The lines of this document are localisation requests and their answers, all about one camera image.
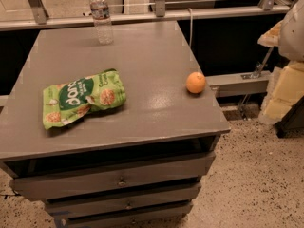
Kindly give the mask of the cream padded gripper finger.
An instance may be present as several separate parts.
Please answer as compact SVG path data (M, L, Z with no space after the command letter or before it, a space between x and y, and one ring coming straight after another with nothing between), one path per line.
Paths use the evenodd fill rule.
M276 23L272 28L267 32L262 34L257 42L265 47L277 47L279 44L280 30L281 30L282 21Z
M304 63L291 61L284 68L275 67L258 119L263 124L276 124L304 96Z

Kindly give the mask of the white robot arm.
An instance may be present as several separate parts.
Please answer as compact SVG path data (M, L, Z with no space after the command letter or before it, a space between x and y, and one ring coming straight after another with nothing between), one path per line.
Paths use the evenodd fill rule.
M298 0L257 42L278 47L279 55L289 60L284 68L274 68L258 116L263 124L276 124L304 96L304 0Z

